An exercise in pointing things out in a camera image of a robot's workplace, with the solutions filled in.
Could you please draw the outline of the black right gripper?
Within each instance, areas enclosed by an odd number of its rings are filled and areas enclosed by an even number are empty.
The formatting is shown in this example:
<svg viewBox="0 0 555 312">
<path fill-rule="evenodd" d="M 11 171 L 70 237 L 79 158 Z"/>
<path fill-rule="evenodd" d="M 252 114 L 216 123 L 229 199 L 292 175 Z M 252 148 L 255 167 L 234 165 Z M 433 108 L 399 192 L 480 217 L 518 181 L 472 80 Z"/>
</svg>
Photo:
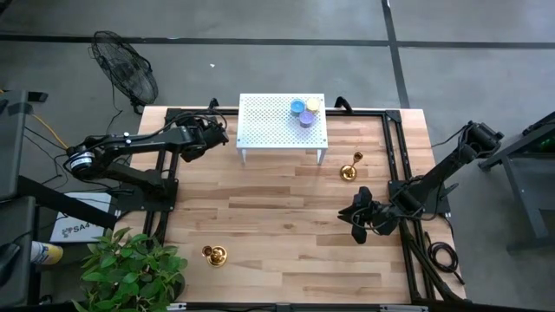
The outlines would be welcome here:
<svg viewBox="0 0 555 312">
<path fill-rule="evenodd" d="M 370 189 L 361 186 L 357 193 L 356 206 L 338 212 L 338 218 L 352 224 L 351 236 L 358 244 L 365 244 L 367 231 L 389 235 L 398 225 L 402 211 L 395 205 L 383 205 L 373 199 Z"/>
</svg>

